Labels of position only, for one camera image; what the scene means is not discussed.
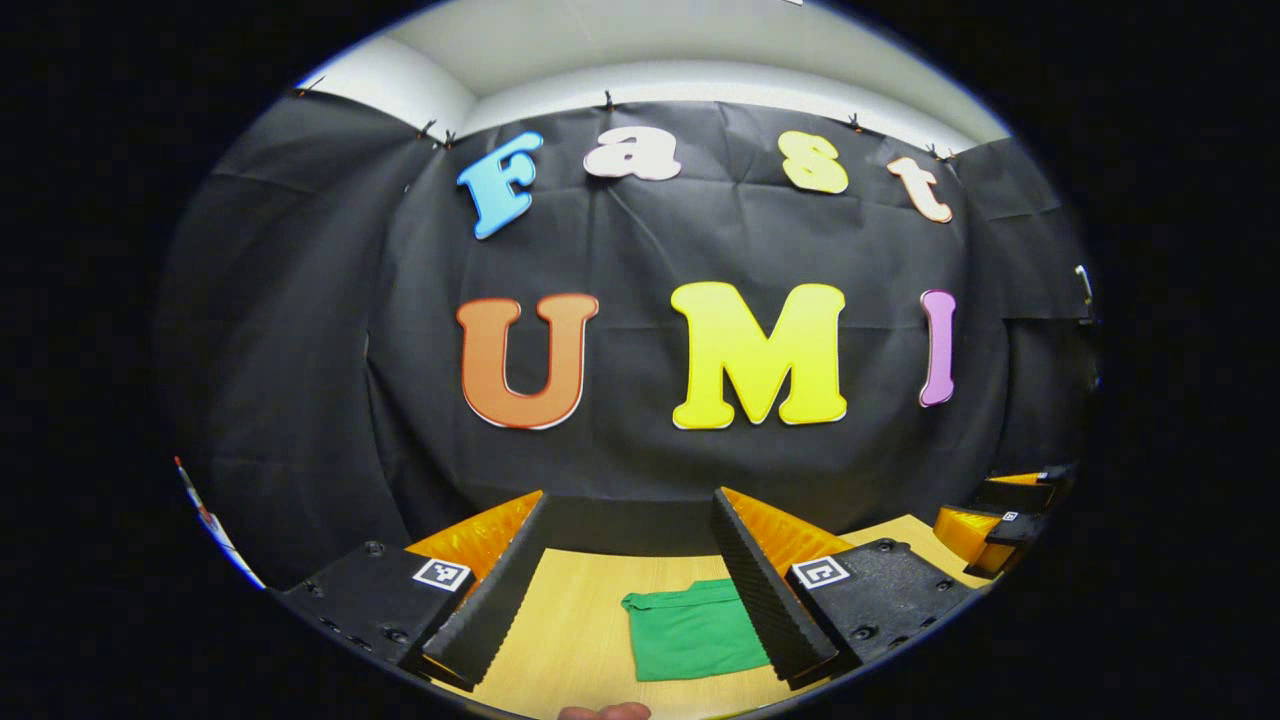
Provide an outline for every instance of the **orange letter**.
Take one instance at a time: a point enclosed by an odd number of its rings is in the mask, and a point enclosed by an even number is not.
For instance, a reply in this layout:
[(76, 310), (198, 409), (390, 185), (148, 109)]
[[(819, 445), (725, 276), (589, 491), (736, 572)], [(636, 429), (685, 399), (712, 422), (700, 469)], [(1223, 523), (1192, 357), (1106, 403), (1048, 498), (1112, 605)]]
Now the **orange letter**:
[(538, 304), (538, 316), (550, 323), (547, 387), (521, 395), (507, 386), (507, 328), (520, 318), (520, 304), (488, 299), (458, 307), (467, 405), (500, 428), (541, 430), (563, 423), (582, 398), (586, 322), (599, 310), (590, 295), (552, 295)]

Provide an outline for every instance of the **green cloth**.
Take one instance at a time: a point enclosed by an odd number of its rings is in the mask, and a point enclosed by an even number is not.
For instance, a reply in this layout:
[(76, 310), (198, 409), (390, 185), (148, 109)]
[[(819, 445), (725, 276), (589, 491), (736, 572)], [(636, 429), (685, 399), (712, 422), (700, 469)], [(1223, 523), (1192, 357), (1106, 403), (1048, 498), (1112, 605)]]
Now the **green cloth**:
[(733, 580), (699, 580), (681, 592), (631, 593), (636, 680), (689, 680), (769, 664)]

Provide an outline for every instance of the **letter i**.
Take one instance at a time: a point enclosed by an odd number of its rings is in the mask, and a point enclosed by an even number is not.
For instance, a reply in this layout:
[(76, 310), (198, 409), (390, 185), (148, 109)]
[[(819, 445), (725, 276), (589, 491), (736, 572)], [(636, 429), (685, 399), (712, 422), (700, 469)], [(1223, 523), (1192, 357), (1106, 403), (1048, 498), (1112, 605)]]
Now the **letter i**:
[(929, 320), (929, 374), (920, 388), (920, 407), (929, 407), (951, 400), (956, 389), (951, 380), (951, 319), (956, 299), (941, 290), (929, 290), (920, 295), (920, 307)]

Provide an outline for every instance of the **blue letter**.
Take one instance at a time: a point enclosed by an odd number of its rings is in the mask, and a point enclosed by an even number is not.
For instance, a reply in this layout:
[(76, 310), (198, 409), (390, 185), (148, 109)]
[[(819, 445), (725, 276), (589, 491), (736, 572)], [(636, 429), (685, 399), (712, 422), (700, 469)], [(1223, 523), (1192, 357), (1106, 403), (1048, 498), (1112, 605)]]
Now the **blue letter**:
[[(476, 211), (480, 214), (475, 228), (476, 240), (484, 240), (498, 232), (498, 228), (515, 220), (534, 204), (527, 192), (520, 195), (512, 192), (511, 183), (518, 182), (522, 187), (529, 187), (534, 182), (534, 159), (527, 151), (541, 146), (543, 136), (526, 132), (485, 155), (458, 176), (458, 184), (465, 184), (471, 191), (471, 200), (475, 201)], [(508, 156), (511, 161), (503, 168), (502, 161)]]

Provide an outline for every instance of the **black fabric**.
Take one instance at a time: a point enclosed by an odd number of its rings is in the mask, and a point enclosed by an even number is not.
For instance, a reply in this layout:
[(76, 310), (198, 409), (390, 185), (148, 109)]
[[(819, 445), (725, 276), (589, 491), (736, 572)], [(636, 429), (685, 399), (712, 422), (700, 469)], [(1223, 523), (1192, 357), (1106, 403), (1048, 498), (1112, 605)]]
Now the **black fabric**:
[[(636, 124), (676, 136), (681, 173), (588, 176), (598, 135)], [(787, 179), (777, 137), (788, 129), (837, 147), (845, 192)], [(532, 206), (477, 242), (457, 177), (526, 131), (544, 137), (531, 152)], [(1010, 359), (1028, 354), (1011, 355), (1010, 332), (1021, 331), (1006, 322), (1083, 314), (1079, 243), (1051, 193), (1028, 195), (1047, 183), (1028, 181), (1034, 165), (1015, 145), (964, 152), (952, 172), (835, 120), (717, 102), (529, 118), (451, 150), (415, 135), (351, 102), (287, 99), (228, 155), (179, 232), (163, 365), (188, 418), (183, 438), (202, 456), (184, 460), (268, 584), (296, 582), (361, 538), (417, 539), (532, 489), (589, 501), (582, 523), (599, 550), (701, 555), (716, 551), (708, 532), (671, 525), (705, 518), (722, 484), (842, 533), (905, 512), (932, 520), (972, 495), (997, 450), (1025, 462), (1020, 471), (1062, 460), (1068, 443), (1037, 430), (1066, 433), (1078, 419), (1036, 430), (1006, 421), (1006, 409), (1039, 402), (1009, 396)], [(951, 223), (915, 210), (884, 169), (901, 156), (934, 174)], [(783, 384), (753, 425), (726, 382), (732, 425), (677, 429), (689, 331), (671, 293), (699, 281), (733, 284), (765, 332), (795, 286), (840, 288), (847, 415), (787, 427)], [(924, 409), (927, 290), (959, 307), (955, 396)], [(547, 324), (532, 310), (563, 292), (600, 301), (576, 413), (539, 432), (484, 421), (461, 391), (457, 309), (522, 305), (507, 375), (530, 393), (547, 379)], [(1046, 355), (1050, 374), (1044, 363), (1019, 370), (1019, 391), (1059, 382), (1055, 361)]]
[(1079, 459), (1097, 380), (1092, 331), (1071, 320), (1009, 320), (1007, 331), (1009, 405), (991, 474)]

